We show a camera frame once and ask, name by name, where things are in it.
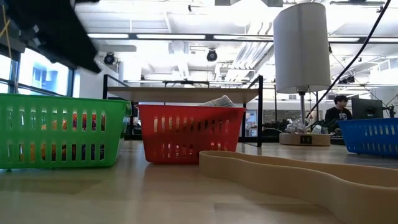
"wooden lamp base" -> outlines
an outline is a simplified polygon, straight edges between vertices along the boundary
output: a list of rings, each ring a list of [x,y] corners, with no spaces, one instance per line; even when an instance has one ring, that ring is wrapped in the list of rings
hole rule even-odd
[[[294,146],[330,146],[328,134],[279,134],[279,144]]]

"person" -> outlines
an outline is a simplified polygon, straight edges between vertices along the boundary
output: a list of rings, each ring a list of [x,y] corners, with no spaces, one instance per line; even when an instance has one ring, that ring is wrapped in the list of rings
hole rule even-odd
[[[347,106],[347,96],[336,96],[335,106],[326,111],[325,120],[327,122],[338,120],[350,120],[353,119],[353,115],[345,107]]]

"cylindrical lampshade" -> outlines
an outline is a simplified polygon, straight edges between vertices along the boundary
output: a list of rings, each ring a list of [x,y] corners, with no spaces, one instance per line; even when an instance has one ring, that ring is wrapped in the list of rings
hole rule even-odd
[[[330,64],[326,10],[319,3],[289,7],[275,18],[274,50],[276,90],[297,93],[330,86]]]

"beige curved strip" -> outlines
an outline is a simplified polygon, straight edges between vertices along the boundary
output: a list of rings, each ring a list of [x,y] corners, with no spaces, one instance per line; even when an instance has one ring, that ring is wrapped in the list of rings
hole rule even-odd
[[[347,224],[398,223],[398,170],[200,152],[200,172],[328,209]]]

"table surface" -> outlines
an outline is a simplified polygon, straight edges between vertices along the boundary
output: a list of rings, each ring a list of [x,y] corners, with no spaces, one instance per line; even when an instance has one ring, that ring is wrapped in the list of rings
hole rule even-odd
[[[396,159],[350,154],[344,146],[238,144],[237,151],[398,168]],[[341,223],[317,205],[204,177],[198,166],[149,164],[140,141],[124,142],[110,168],[0,170],[0,217],[2,223],[40,224]]]

